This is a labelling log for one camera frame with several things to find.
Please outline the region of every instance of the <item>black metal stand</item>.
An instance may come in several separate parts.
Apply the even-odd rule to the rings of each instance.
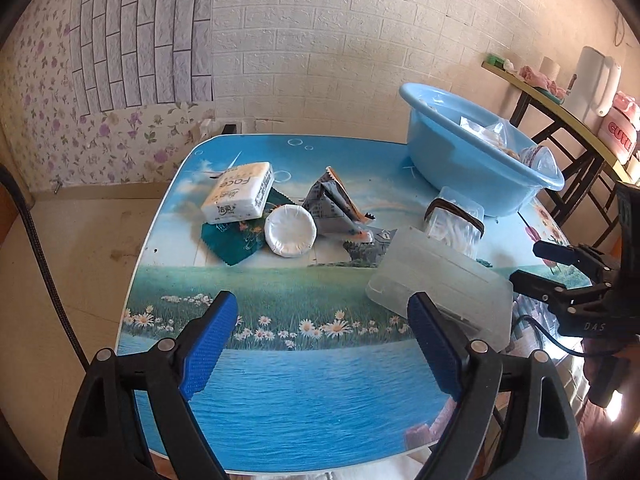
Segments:
[[[602,179],[600,177],[600,172],[603,170],[606,164],[604,159],[596,150],[593,149],[593,147],[588,142],[585,142],[582,136],[579,135],[571,126],[565,123],[555,113],[546,108],[540,102],[536,101],[526,92],[520,93],[518,103],[516,104],[515,110],[513,111],[511,119],[509,120],[509,122],[513,126],[515,126],[516,128],[520,126],[520,122],[522,121],[522,118],[524,117],[524,114],[526,113],[529,105],[532,105],[534,108],[541,111],[553,121],[544,130],[540,131],[532,137],[533,142],[535,142],[536,144],[540,144],[544,140],[548,139],[552,143],[554,143],[571,161],[571,163],[566,168],[564,168],[564,170],[562,170],[562,176],[564,176],[564,180],[566,182],[571,177],[574,178],[569,187],[562,194],[557,191],[546,190],[548,195],[551,197],[551,200],[555,204],[554,209],[551,211],[551,216],[556,221],[558,226],[562,227],[562,225],[575,211],[584,197],[588,195],[596,204],[598,211],[607,221],[607,225],[609,226],[610,230],[604,235],[604,237],[606,237],[613,230],[615,224],[613,224],[613,226],[611,225],[612,221],[609,219],[609,216],[606,214],[606,212],[603,211],[603,207],[595,199],[593,193],[591,193],[591,188],[593,187],[593,184],[595,184],[596,180],[598,178]],[[585,149],[585,152],[578,158],[575,158],[562,144],[560,144],[553,137],[554,133],[556,133],[556,131],[558,131],[560,128],[564,128],[566,131],[568,131],[569,134],[575,140],[577,140]],[[607,203],[606,210],[608,210],[609,207],[610,203]]]

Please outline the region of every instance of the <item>plastic container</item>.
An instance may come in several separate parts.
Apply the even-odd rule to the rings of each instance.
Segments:
[[[479,221],[482,221],[482,218],[484,218],[484,208],[481,205],[448,186],[440,190],[437,198],[442,198],[447,202],[457,205],[460,209],[463,209]],[[449,247],[454,248],[469,258],[476,258],[481,232],[468,221],[460,218],[451,211],[440,208],[434,209],[424,220],[424,233],[434,240],[439,240],[447,244]]]
[[[620,164],[626,164],[636,149],[638,133],[626,115],[612,108],[602,120],[598,138],[618,158]]]
[[[522,164],[549,178],[562,176],[562,172],[554,159],[554,154],[542,144],[525,148],[519,153],[519,157]]]
[[[400,95],[411,106],[407,145],[415,167],[437,189],[449,186],[484,207],[488,216],[507,216],[543,187],[560,191],[564,178],[550,178],[460,127],[460,117],[482,126],[500,120],[479,105],[450,92],[405,83]],[[513,150],[535,146],[508,124]]]
[[[403,317],[409,298],[426,292],[469,339],[482,339],[495,351],[509,344],[511,282],[413,227],[398,229],[365,292]]]

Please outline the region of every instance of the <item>white paper plate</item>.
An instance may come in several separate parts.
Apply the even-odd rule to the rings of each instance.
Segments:
[[[316,240],[316,223],[302,206],[283,205],[267,216],[264,237],[274,253],[285,258],[301,256]]]

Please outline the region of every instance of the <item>table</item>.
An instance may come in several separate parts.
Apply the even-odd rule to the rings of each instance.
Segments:
[[[482,68],[494,73],[506,82],[520,89],[520,98],[518,99],[518,103],[516,104],[515,110],[513,111],[510,119],[510,123],[513,124],[513,126],[518,127],[520,125],[520,121],[524,117],[529,105],[540,110],[553,121],[544,130],[536,134],[532,140],[537,144],[546,139],[553,142],[571,161],[571,163],[562,170],[562,175],[564,175],[565,181],[568,181],[569,177],[574,175],[575,178],[564,191],[563,195],[560,195],[556,191],[546,190],[551,197],[551,200],[553,200],[556,205],[551,211],[551,215],[555,219],[556,223],[559,226],[562,226],[571,213],[574,212],[576,207],[578,207],[578,204],[585,196],[588,195],[607,222],[606,231],[595,244],[596,246],[599,245],[613,230],[615,225],[618,223],[618,219],[616,218],[612,221],[609,219],[607,214],[613,202],[613,189],[610,188],[600,177],[604,186],[609,189],[610,193],[607,204],[602,206],[591,193],[591,187],[593,187],[596,179],[600,176],[600,172],[603,170],[614,181],[621,180],[622,182],[632,184],[631,178],[628,176],[625,168],[620,164],[617,157],[611,152],[611,150],[607,148],[603,142],[591,132],[590,129],[560,105],[556,104],[535,88],[504,70],[490,65],[487,62],[482,63]],[[578,158],[575,158],[564,146],[553,138],[553,134],[560,128],[564,128],[584,147],[585,152]]]
[[[208,140],[180,167],[146,237],[127,295],[118,354],[144,351],[175,336],[219,290],[231,290],[238,298],[238,326],[206,388],[190,402],[225,469],[335,470],[430,443],[448,397],[436,386],[406,321],[367,299],[364,287],[374,267],[350,266],[343,244],[325,237],[300,258],[262,248],[233,267],[201,243],[200,205],[212,188],[210,177],[233,164],[264,160],[273,165],[274,187],[294,202],[331,165],[358,207],[376,217],[371,225],[382,229],[382,237],[400,226],[420,227],[436,196],[404,144],[284,135]],[[478,258],[504,275],[519,267],[568,286],[585,285],[574,267],[532,254],[533,240],[540,238],[567,243],[533,201],[519,214],[487,219]],[[519,301],[516,312],[533,312],[549,326],[540,304],[527,301]],[[347,323],[342,336],[302,335],[306,320],[317,328],[334,319]],[[243,339],[245,329],[252,335]],[[262,330],[260,339],[256,330]],[[527,333],[532,331],[516,330],[508,349],[528,355]],[[149,447],[164,454],[148,399],[137,398]]]

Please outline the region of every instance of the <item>blue plastic basin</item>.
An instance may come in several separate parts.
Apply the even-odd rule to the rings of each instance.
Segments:
[[[400,95],[411,106],[407,145],[411,160],[437,189],[449,186],[475,200],[488,216],[507,216],[543,187],[560,191],[564,178],[549,178],[460,127],[460,117],[490,126],[500,120],[460,96],[418,83]],[[508,124],[516,152],[534,143]]]

